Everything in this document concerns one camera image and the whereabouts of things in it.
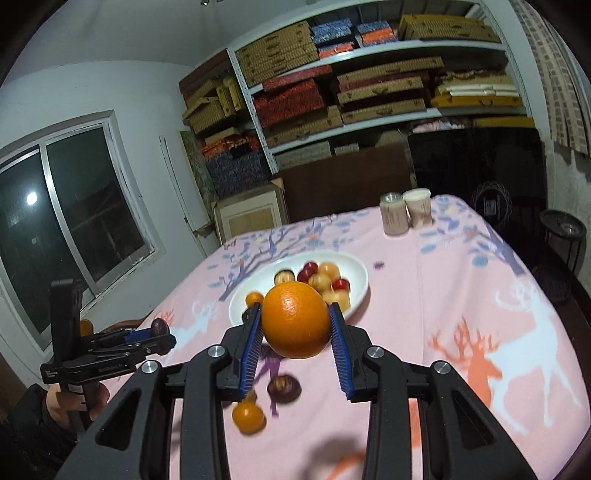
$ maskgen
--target white wall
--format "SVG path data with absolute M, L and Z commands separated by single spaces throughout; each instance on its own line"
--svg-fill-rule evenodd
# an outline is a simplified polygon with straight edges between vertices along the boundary
M 156 62 L 99 61 L 31 73 L 0 88 L 0 148 L 67 119 L 115 111 L 126 157 L 161 246 L 156 258 L 120 279 L 85 314 L 95 330 L 145 316 L 203 259 L 185 224 L 158 138 L 165 135 L 171 157 L 183 160 L 177 132 L 184 128 L 184 103 L 178 81 L 191 70 Z M 5 293 L 0 293 L 0 352 L 24 383 L 39 382 L 43 353 L 17 325 Z

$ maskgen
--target orange deer print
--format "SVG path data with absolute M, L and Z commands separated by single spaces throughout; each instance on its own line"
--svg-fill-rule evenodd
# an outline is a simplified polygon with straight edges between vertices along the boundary
M 445 360 L 450 362 L 455 368 L 460 371 L 467 371 L 466 381 L 468 385 L 470 385 L 470 388 L 474 390 L 484 405 L 490 408 L 492 393 L 488 385 L 488 379 L 501 379 L 503 378 L 503 373 L 489 359 L 485 358 L 485 354 L 495 352 L 499 348 L 499 344 L 492 343 L 491 335 L 483 337 L 479 329 L 476 329 L 476 341 L 472 342 L 468 323 L 464 317 L 462 317 L 462 321 L 456 328 L 453 340 L 457 346 L 457 356 L 452 355 L 439 344 L 439 333 L 431 337 L 428 345 L 437 352 L 441 352 Z M 471 356 L 466 356 L 466 349 L 468 347 L 472 351 Z

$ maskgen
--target deer pattern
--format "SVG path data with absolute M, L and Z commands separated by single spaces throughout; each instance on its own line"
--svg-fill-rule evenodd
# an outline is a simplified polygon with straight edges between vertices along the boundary
M 501 379 L 503 373 L 492 361 L 486 358 L 486 354 L 496 352 L 499 348 L 498 343 L 492 342 L 492 336 L 482 336 L 480 330 L 476 330 L 476 339 L 472 341 L 468 323 L 464 317 L 457 325 L 453 335 L 458 354 L 453 355 L 439 343 L 441 332 L 433 335 L 428 345 L 435 351 L 440 352 L 445 360 L 451 362 L 459 371 L 467 372 L 466 382 L 470 388 L 478 395 L 484 405 L 491 406 L 492 392 L 489 386 L 489 379 Z
M 554 375 L 572 396 L 573 403 L 581 407 L 581 402 L 574 394 L 569 379 L 557 359 L 558 335 L 553 323 L 556 315 L 552 305 L 539 287 L 531 280 L 515 280 L 507 302 L 501 299 L 500 292 L 495 294 L 495 302 L 502 309 L 510 312 L 531 314 L 535 328 L 512 342 L 505 342 L 494 351 L 485 354 L 485 358 L 502 372 L 501 378 L 491 381 L 493 391 L 492 410 L 499 414 L 516 432 L 527 434 L 529 430 L 517 422 L 505 408 L 505 396 L 512 380 L 523 377 L 540 368 L 544 376 L 544 425 L 552 426 L 548 413 L 550 381 Z

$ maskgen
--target table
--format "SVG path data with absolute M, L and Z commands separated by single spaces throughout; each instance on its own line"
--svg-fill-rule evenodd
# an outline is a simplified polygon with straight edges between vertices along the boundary
M 386 237 L 379 209 L 315 218 L 242 235 L 201 263 L 146 319 L 168 322 L 177 346 L 164 365 L 188 361 L 230 327 L 232 292 L 250 274 L 286 255 L 331 249 L 358 257 L 370 289 L 349 323 L 402 360 L 445 359 L 507 430 L 540 480 L 561 470 L 589 429 L 589 400 L 575 352 L 557 313 L 513 250 L 464 201 L 432 199 L 434 225 Z M 233 480 L 359 480 L 368 404 L 350 404 L 339 389 L 330 349 L 307 360 L 264 349 L 255 390 L 265 430 L 242 436 L 226 408 Z M 271 375 L 299 379 L 302 394 L 273 405 Z M 112 395 L 126 377 L 107 382 Z M 179 476 L 178 402 L 171 478 Z M 410 403 L 413 478 L 420 479 L 420 431 Z

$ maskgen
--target white deer print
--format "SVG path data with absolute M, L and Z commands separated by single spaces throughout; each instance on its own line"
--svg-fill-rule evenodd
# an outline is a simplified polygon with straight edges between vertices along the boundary
M 198 300 L 193 302 L 193 305 L 191 306 L 193 321 L 188 326 L 173 326 L 173 334 L 177 338 L 177 351 L 187 345 L 197 332 L 205 333 L 209 321 L 217 316 L 218 308 L 216 301 L 208 302 L 199 308 L 200 306 L 201 304 Z
M 501 300 L 499 292 L 496 292 L 495 301 L 505 310 L 531 313 L 535 321 L 535 329 L 512 342 L 502 343 L 496 351 L 485 355 L 502 372 L 502 378 L 489 379 L 493 390 L 491 410 L 498 413 L 516 432 L 527 434 L 528 429 L 513 419 L 505 408 L 505 395 L 511 380 L 541 368 L 544 375 L 544 425 L 547 427 L 553 424 L 548 414 L 548 397 L 550 380 L 554 374 L 563 387 L 570 392 L 574 404 L 581 407 L 581 403 L 556 358 L 558 336 L 552 320 L 556 315 L 552 305 L 531 280 L 516 280 L 511 288 L 511 297 L 515 303 Z

